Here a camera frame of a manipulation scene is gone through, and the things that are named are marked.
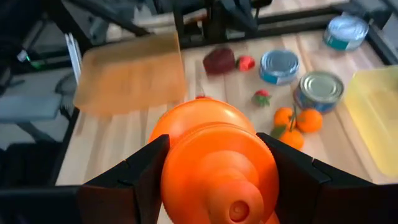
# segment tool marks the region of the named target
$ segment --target wooden tabletop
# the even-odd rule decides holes
[[[331,2],[337,1],[274,1],[264,13],[305,9]],[[233,72],[220,77],[207,77],[202,64],[204,56],[213,47],[184,50],[182,57],[188,87],[184,101],[204,93],[237,107],[253,122],[258,132],[270,133],[275,110],[292,105],[292,90],[298,80],[286,86],[274,86],[262,81],[258,62],[264,52],[289,49],[300,60],[298,78],[307,72],[326,70],[337,74],[345,84],[357,70],[383,66],[368,43],[365,42],[354,52],[338,53],[323,44],[322,35],[322,31],[303,32],[231,44],[229,46],[235,55],[251,55],[257,65],[247,73]],[[251,103],[254,92],[261,88],[269,90],[272,95],[270,107],[259,108]],[[82,184],[135,153],[145,145],[159,117],[179,103],[182,101],[104,118],[80,113],[57,185]],[[377,167],[371,164],[366,146],[343,102],[324,116],[319,133],[305,135],[303,152],[378,184],[391,181],[380,175]],[[159,223],[170,223],[164,212]]]

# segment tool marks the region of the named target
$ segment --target floor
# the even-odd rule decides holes
[[[380,6],[375,0],[360,0],[366,7],[377,8]],[[86,34],[90,33],[90,22],[89,14],[85,11],[67,4],[67,8],[70,10],[72,16],[78,21],[81,28]],[[139,12],[137,9],[134,11],[137,17],[147,17],[150,16],[150,12],[147,8]],[[392,18],[384,29],[384,32],[388,36],[389,40],[395,40],[395,46],[398,46],[398,31],[396,30],[398,24],[398,19],[396,17]],[[32,30],[32,35],[27,38],[26,44],[32,40],[33,33],[40,27],[37,24]],[[47,48],[53,46],[65,45],[65,38],[61,31],[54,23],[49,23],[46,25],[45,30],[35,44],[35,48]],[[15,88],[9,89],[7,95],[18,95],[18,94],[45,94],[54,91],[57,82],[72,72],[70,68],[55,70],[51,72],[45,72],[38,75],[23,75],[19,76],[17,79],[24,79],[25,83],[23,85],[17,86]],[[34,122],[34,124],[42,131],[48,133],[54,139],[61,141],[63,135],[68,126],[68,121],[60,114],[51,121]],[[33,139],[20,130],[16,125],[13,124],[0,124],[0,149],[7,149],[7,147],[15,142],[33,142]]]

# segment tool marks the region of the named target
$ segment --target black metal frame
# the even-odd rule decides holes
[[[93,44],[89,41],[89,38],[85,36],[84,32],[80,29],[78,24],[73,20],[72,16],[68,13],[65,7],[62,5],[61,0],[41,0],[44,6],[44,9],[47,10],[50,18],[55,21],[58,27],[64,33],[72,33],[72,35],[76,38],[79,43],[81,53],[84,54],[88,49],[94,47]],[[109,15],[109,13],[105,10],[101,9],[101,6],[97,4],[93,4],[88,0],[69,0],[72,3],[75,3],[78,6],[83,7],[84,9],[92,12],[96,16],[100,16],[104,19],[107,19],[119,26],[123,29],[127,29],[138,36],[149,34],[143,28],[136,27],[134,24],[128,21],[124,21],[119,18],[117,15]],[[398,16],[398,9],[396,7],[390,7],[390,10],[381,11],[385,14],[386,17],[390,17],[391,13],[395,13]],[[310,30],[322,30],[325,29],[333,16],[340,15],[343,12],[347,12],[353,14],[355,16],[363,18],[365,21],[374,21],[372,25],[370,25],[369,33],[366,37],[366,40],[370,43],[371,47],[374,49],[375,53],[380,57],[382,62],[385,65],[397,65],[398,64],[398,56],[394,52],[395,50],[389,47],[389,44],[383,39],[381,35],[380,29],[382,29],[387,22],[387,20],[383,19],[382,21],[373,18],[373,12],[367,12],[360,4],[356,1],[351,0],[348,3],[343,4],[335,4],[328,7],[323,7],[315,10],[308,11],[299,11],[299,12],[291,12],[287,14],[279,14],[274,16],[267,16],[258,18],[257,23],[259,24],[259,30],[254,34],[245,34],[243,37],[238,37],[234,39],[226,39],[223,41],[209,41],[209,40],[197,40],[197,38],[192,38],[189,34],[186,34],[184,31],[184,24],[182,20],[182,15],[179,13],[178,9],[175,8],[174,17],[175,23],[177,27],[178,36],[180,38],[180,47],[181,49],[189,49],[192,47],[202,47],[206,45],[212,44],[223,44],[226,42],[239,42],[250,39],[258,39],[264,37],[270,37],[275,35],[296,33],[296,32],[304,32]],[[261,29],[261,25],[263,24],[271,24],[275,22],[293,22],[296,19],[308,19],[306,23],[301,24],[293,24],[293,25],[284,25],[281,27],[272,27]],[[58,160],[58,165],[53,175],[53,182],[55,183],[59,169],[62,165],[63,157],[68,148],[70,139],[72,137],[73,128],[75,126],[79,110],[75,109],[73,112],[73,116],[71,118],[70,124],[68,126],[68,131],[63,139],[63,149],[62,155]]]

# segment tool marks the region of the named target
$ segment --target can lid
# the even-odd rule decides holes
[[[300,81],[300,87],[310,99],[321,103],[334,103],[343,94],[343,82],[328,72],[311,72]]]
[[[261,67],[264,72],[283,77],[297,72],[299,58],[289,50],[272,50],[262,56]]]
[[[328,25],[329,33],[340,40],[352,41],[363,39],[368,30],[369,25],[365,21],[349,15],[335,17]]]

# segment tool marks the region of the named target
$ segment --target tuna can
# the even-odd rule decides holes
[[[344,84],[328,72],[310,72],[300,79],[294,100],[301,109],[314,108],[321,113],[331,111],[344,92]]]
[[[354,50],[361,45],[368,30],[368,24],[362,19],[342,15],[330,21],[323,40],[336,50]]]
[[[261,58],[260,77],[271,84],[283,85],[293,81],[299,69],[299,58],[288,50],[273,50]]]

